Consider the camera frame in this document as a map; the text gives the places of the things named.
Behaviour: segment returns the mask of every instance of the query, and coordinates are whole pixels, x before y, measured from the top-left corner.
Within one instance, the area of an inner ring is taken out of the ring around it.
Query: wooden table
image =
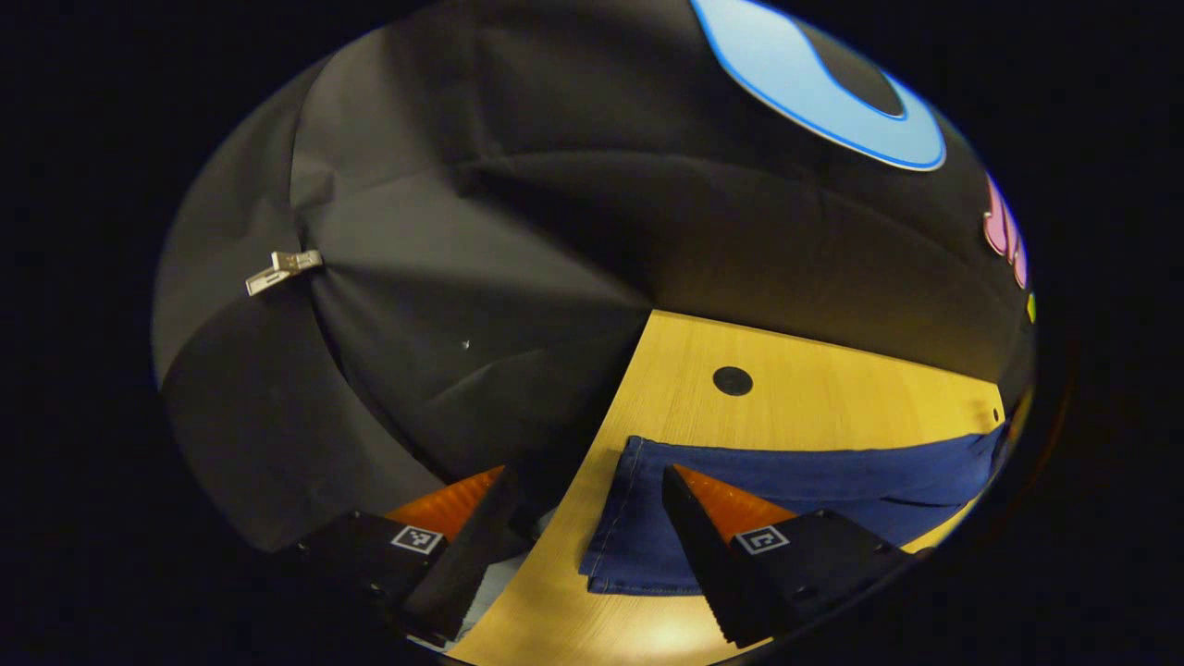
[[[712,374],[727,365],[752,376],[749,393],[715,388]],[[992,410],[1003,418],[989,382],[655,310],[551,524],[448,654],[480,666],[618,666],[712,664],[740,652],[725,642],[702,596],[590,594],[577,572],[630,435],[735,449],[895,448],[989,433],[998,424]],[[969,510],[905,550],[940,542]]]

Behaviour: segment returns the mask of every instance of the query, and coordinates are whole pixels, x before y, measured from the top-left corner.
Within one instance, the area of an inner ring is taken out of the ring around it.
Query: metal clip
[[[271,268],[252,275],[246,281],[246,293],[253,296],[277,282],[318,265],[322,265],[321,252],[316,250],[300,254],[271,252]]]

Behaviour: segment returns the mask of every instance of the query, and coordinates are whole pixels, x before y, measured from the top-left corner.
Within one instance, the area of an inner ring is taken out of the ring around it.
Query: denim jeans
[[[630,437],[579,571],[588,591],[701,594],[662,507],[662,470],[683,465],[794,513],[829,508],[895,545],[937,527],[995,470],[1004,425],[900,449],[771,452],[670,446]]]

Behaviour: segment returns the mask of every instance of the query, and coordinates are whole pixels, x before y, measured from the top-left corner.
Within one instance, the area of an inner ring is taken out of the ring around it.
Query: jeans seam
[[[645,440],[642,440],[637,444],[637,457],[633,459],[633,466],[629,469],[629,487],[625,489],[625,499],[620,500],[620,507],[617,511],[617,517],[612,519],[612,525],[609,526],[609,531],[604,534],[604,540],[600,544],[600,552],[597,553],[596,564],[592,565],[592,571],[588,577],[596,576],[597,570],[600,568],[600,561],[604,559],[604,553],[609,550],[609,538],[612,536],[612,531],[617,527],[617,523],[620,517],[625,513],[625,505],[629,504],[629,495],[633,492],[633,480],[637,478],[637,463],[642,461],[642,453],[645,450]]]

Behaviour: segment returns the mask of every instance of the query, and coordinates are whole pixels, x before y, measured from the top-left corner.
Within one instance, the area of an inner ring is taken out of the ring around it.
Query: blue denim fabric
[[[901,449],[765,452],[670,446],[630,437],[580,574],[588,591],[697,595],[699,583],[662,507],[662,470],[683,465],[794,513],[836,511],[903,545],[986,486],[1004,427]]]

